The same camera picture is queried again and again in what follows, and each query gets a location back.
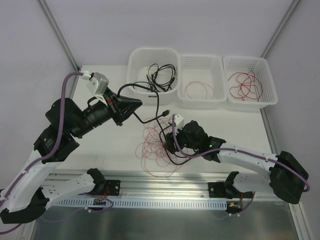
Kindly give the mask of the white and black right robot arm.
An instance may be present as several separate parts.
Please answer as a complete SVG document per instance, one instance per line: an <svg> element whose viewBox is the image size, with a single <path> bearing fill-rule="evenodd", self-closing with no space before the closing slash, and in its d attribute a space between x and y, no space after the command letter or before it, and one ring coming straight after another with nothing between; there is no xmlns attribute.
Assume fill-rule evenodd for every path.
<svg viewBox="0 0 320 240"><path fill-rule="evenodd" d="M202 157L251 171L232 171L224 182L213 183L210 190L214 196L233 199L245 195L250 198L258 192L274 194L289 204L298 204L302 194L311 188L309 174L287 151L272 154L238 147L222 138L209 136L196 121L184 123L175 115L168 123L171 131L166 134L163 147L171 154L180 153L188 159Z"/></svg>

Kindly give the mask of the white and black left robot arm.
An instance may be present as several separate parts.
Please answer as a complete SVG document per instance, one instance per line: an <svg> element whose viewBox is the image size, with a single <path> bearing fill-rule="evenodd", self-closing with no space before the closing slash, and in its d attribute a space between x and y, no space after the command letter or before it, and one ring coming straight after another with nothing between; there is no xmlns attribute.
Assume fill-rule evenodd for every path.
<svg viewBox="0 0 320 240"><path fill-rule="evenodd" d="M38 219L51 206L78 194L102 196L112 188L97 169L61 185L43 187L47 176L79 147L81 139L108 120L122 126L139 107L140 99L117 95L110 89L104 101L88 104L84 110L70 98L56 100L45 116L50 122L33 145L33 151L13 183L0 191L0 218L4 224L26 224Z"/></svg>

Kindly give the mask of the white solid plastic tub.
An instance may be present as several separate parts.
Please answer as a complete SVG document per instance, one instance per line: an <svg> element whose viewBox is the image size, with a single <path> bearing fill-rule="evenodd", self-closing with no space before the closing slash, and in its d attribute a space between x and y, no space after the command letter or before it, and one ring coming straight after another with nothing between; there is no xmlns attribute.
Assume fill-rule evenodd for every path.
<svg viewBox="0 0 320 240"><path fill-rule="evenodd" d="M129 89L145 105L170 104L182 82L181 56L173 48L141 47L129 56L126 82L146 87L130 86Z"/></svg>

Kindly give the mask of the white perforated middle basket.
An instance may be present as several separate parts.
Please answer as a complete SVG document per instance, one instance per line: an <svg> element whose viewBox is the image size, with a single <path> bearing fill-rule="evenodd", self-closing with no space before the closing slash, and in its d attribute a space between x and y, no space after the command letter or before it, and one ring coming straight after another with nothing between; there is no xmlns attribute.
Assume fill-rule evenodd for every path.
<svg viewBox="0 0 320 240"><path fill-rule="evenodd" d="M215 55L183 54L177 96L184 109L224 108L227 90L222 58Z"/></svg>

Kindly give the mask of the white perforated basket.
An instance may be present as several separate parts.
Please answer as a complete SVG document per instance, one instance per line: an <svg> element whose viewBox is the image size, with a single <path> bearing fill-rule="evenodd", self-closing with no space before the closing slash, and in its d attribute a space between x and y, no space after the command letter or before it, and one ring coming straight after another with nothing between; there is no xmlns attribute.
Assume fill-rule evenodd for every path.
<svg viewBox="0 0 320 240"><path fill-rule="evenodd" d="M222 58L215 55L183 54L177 96L184 109L224 108L227 90Z"/></svg>
<svg viewBox="0 0 320 240"><path fill-rule="evenodd" d="M278 103L269 63L262 57L225 56L223 69L231 110L255 112Z"/></svg>

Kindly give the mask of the white perforated right basket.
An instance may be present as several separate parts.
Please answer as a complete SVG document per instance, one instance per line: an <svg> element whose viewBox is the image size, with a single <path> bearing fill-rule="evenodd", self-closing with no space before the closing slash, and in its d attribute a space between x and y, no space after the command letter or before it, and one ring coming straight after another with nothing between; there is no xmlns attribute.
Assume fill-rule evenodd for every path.
<svg viewBox="0 0 320 240"><path fill-rule="evenodd" d="M262 57L225 56L223 69L231 110L255 112L278 103L269 63Z"/></svg>

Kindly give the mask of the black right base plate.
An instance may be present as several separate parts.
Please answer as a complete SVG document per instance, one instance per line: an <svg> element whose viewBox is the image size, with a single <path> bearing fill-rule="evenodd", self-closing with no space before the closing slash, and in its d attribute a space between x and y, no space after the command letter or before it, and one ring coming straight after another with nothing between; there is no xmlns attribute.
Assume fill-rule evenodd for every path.
<svg viewBox="0 0 320 240"><path fill-rule="evenodd" d="M207 185L208 185L208 195L210 198L233 199L237 197L236 193L227 191L227 189L224 187L223 182L209 182Z"/></svg>

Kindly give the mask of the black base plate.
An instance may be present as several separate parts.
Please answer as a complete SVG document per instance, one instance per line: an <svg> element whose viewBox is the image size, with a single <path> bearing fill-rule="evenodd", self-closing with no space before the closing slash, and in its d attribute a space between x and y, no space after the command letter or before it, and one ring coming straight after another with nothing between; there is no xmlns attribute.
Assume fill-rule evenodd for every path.
<svg viewBox="0 0 320 240"><path fill-rule="evenodd" d="M95 184L92 190L89 192L85 192L88 195L96 195L96 196L119 196L121 189L121 181L120 180L103 180L100 183Z"/></svg>
<svg viewBox="0 0 320 240"><path fill-rule="evenodd" d="M208 195L210 198L233 199L237 197L236 193L227 191L227 189L224 187L223 182L209 182L207 185L208 185Z"/></svg>

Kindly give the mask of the aluminium mounting rail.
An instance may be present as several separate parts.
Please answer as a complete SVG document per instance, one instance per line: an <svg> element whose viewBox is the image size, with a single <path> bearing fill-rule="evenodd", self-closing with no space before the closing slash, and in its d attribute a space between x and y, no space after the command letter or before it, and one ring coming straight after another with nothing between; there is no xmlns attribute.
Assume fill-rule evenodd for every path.
<svg viewBox="0 0 320 240"><path fill-rule="evenodd" d="M107 180L120 180L121 198L208 200L209 182L221 182L226 173L179 173L152 176L139 171L108 171L101 173Z"/></svg>

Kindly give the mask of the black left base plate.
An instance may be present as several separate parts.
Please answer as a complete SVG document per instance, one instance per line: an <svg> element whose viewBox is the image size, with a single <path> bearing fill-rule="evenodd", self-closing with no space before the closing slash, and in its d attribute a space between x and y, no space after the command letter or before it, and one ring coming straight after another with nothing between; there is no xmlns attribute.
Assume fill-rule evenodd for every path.
<svg viewBox="0 0 320 240"><path fill-rule="evenodd" d="M92 190L89 192L85 192L88 195L96 195L96 196L119 196L121 189L121 181L120 180L103 180L100 183L95 184Z"/></svg>

